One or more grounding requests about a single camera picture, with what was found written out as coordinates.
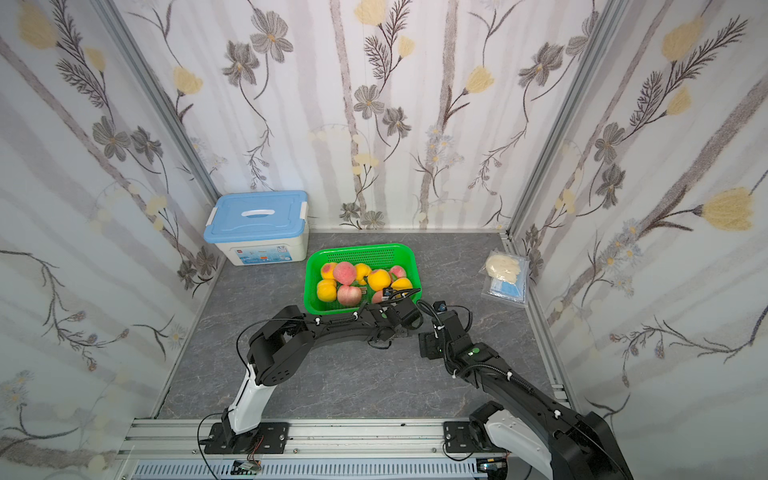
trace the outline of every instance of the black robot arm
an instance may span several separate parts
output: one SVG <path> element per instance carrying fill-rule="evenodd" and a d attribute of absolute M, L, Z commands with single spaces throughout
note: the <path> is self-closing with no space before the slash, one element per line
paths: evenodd
<path fill-rule="evenodd" d="M 490 402 L 479 409 L 481 418 L 473 419 L 475 424 L 486 427 L 486 432 L 478 435 L 480 439 L 492 440 L 510 451 L 517 450 L 514 447 L 520 445 L 520 435 L 512 428 L 517 417 L 549 451 L 551 472 L 540 468 L 545 475 L 555 480 L 632 478 L 613 432 L 599 415 L 594 412 L 580 415 L 531 385 L 493 348 L 473 342 L 456 311 L 448 311 L 444 302 L 430 306 L 420 300 L 419 308 L 432 317 L 435 330 L 434 334 L 420 334 L 422 356 L 442 358 L 452 376 L 482 388 L 500 403 Z M 426 341 L 429 337 L 435 339 L 431 346 L 437 349 L 437 354 L 430 355 Z M 502 410 L 514 415 L 506 415 L 512 420 L 505 422 Z M 493 424 L 493 430 L 487 428 L 489 423 Z M 533 465 L 540 459 L 540 452 L 533 453 L 529 463 Z"/>
<path fill-rule="evenodd" d="M 248 373 L 222 423 L 217 424 L 215 436 L 223 437 L 221 448 L 255 439 L 275 386 L 296 373 L 312 348 L 362 340 L 385 349 L 393 338 L 418 328 L 423 312 L 432 317 L 434 333 L 420 334 L 422 356 L 442 359 L 450 376 L 498 400 L 471 417 L 480 430 L 476 438 L 481 444 L 514 452 L 555 480 L 632 479 L 613 433 L 600 416 L 580 415 L 535 388 L 493 348 L 473 342 L 456 311 L 447 310 L 444 302 L 430 306 L 420 300 L 417 307 L 409 298 L 416 291 L 389 291 L 393 300 L 364 305 L 353 313 L 315 316 L 287 306 L 267 321 L 250 337 Z"/>

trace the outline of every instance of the white box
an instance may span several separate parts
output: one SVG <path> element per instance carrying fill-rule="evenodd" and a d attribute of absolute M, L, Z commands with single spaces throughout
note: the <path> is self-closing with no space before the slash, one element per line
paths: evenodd
<path fill-rule="evenodd" d="M 300 262 L 310 229 L 301 190 L 224 195 L 210 212 L 204 238 L 233 265 Z"/>

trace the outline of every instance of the plastic bag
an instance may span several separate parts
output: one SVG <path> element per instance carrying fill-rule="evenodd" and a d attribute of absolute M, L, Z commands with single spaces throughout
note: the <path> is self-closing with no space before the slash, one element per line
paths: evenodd
<path fill-rule="evenodd" d="M 528 300 L 528 265 L 525 257 L 492 250 L 480 269 L 487 273 L 481 296 L 490 300 L 525 306 Z"/>

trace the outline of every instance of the green plastic basket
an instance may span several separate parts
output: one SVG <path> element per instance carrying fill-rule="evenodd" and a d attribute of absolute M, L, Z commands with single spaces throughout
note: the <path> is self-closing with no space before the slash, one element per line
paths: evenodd
<path fill-rule="evenodd" d="M 389 270 L 395 265 L 400 265 L 406 269 L 408 280 L 414 288 L 421 288 L 422 282 L 419 279 L 419 270 L 416 268 L 416 257 L 413 250 L 400 243 L 384 243 L 383 245 L 364 245 L 362 247 L 344 247 L 329 248 L 320 250 L 312 254 L 306 262 L 306 279 L 304 282 L 304 306 L 306 311 L 315 315 L 326 315 L 330 313 L 354 312 L 357 306 L 342 306 L 338 301 L 323 302 L 317 298 L 317 283 L 323 278 L 320 276 L 320 269 L 328 262 L 350 262 L 352 265 L 364 263 L 376 270 L 383 268 Z M 366 288 L 362 299 L 367 303 L 371 302 L 371 297 L 375 292 Z M 422 297 L 418 292 L 410 298 L 415 302 Z"/>

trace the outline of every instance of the gray marble surface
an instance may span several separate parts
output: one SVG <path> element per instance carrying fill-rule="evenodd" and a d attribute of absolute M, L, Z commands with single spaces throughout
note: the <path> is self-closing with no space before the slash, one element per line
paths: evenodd
<path fill-rule="evenodd" d="M 309 254 L 323 248 L 376 243 L 411 247 L 424 299 L 472 309 L 474 341 L 496 349 L 520 375 L 552 394 L 523 309 L 480 297 L 488 252 L 502 249 L 496 233 L 310 233 Z M 303 308 L 306 262 L 232 266 L 227 261 L 170 384 L 161 419 L 197 419 L 233 401 L 243 380 L 234 340 L 249 323 L 286 305 Z M 464 314 L 459 310 L 462 321 Z M 425 322 L 422 331 L 431 330 Z M 244 335 L 240 348 L 247 349 Z M 388 350 L 362 342 L 313 350 L 296 375 L 279 385 L 265 418 L 456 417 L 491 399 L 452 379 L 438 360 L 419 356 L 412 333 Z"/>

